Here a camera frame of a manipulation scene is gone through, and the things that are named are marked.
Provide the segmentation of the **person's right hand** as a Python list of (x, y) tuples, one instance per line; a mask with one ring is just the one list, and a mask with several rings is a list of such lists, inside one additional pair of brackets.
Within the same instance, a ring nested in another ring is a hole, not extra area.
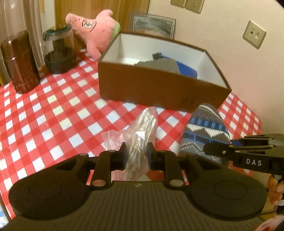
[(267, 187), (269, 189), (269, 201), (272, 205), (276, 205), (283, 197), (283, 181), (279, 183), (273, 175), (270, 175)]

